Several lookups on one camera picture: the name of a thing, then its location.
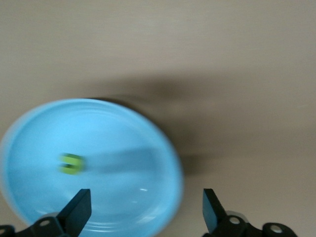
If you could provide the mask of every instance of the blue bowl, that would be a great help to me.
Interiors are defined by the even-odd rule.
[[[91,189],[81,237],[150,237],[182,197],[178,156],[142,115],[118,104],[66,99],[23,115],[2,140],[2,191],[27,224]]]

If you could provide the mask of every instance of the beige surface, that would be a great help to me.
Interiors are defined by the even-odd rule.
[[[260,228],[316,227],[316,4],[0,1],[0,135],[24,112],[111,97],[174,141],[186,189],[159,236],[199,237],[202,188]],[[0,223],[25,227],[0,201]]]

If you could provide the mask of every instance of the blue plate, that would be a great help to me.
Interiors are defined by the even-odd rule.
[[[149,237],[175,215],[183,176],[176,152],[148,119],[118,104],[67,99],[23,115],[2,140],[2,190],[32,224],[91,189],[81,237]]]

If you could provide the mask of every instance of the round blue dish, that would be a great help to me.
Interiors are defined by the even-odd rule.
[[[82,158],[76,174],[62,156]],[[166,136],[118,104],[66,99],[23,115],[2,140],[2,191],[27,224],[59,212],[91,189],[92,215],[81,237],[150,237],[175,215],[183,176]]]

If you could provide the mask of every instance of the green object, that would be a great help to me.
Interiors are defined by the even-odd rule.
[[[78,174],[83,170],[83,157],[73,155],[73,154],[64,154],[60,157],[61,161],[65,163],[60,167],[60,171],[65,174]]]

